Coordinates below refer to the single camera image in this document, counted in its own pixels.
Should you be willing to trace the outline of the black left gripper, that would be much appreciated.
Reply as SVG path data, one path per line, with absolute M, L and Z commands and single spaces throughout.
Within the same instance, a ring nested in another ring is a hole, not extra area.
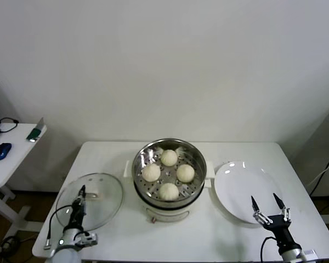
M 77 195 L 77 201 L 74 201 L 71 205 L 72 212 L 68 224 L 64 227 L 64 231 L 69 229 L 78 229 L 79 231 L 84 230 L 82 223 L 85 216 L 85 200 L 86 186 L 82 185 Z

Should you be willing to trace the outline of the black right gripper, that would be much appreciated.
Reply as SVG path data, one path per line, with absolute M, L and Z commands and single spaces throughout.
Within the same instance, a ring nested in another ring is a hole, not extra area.
M 266 230 L 271 231 L 274 234 L 274 237 L 277 240 L 277 245 L 280 249 L 286 249 L 291 245 L 291 234 L 288 230 L 291 224 L 290 209 L 285 206 L 282 199 L 276 193 L 273 193 L 273 196 L 283 215 L 264 215 L 260 211 L 254 197 L 251 196 L 253 217 Z

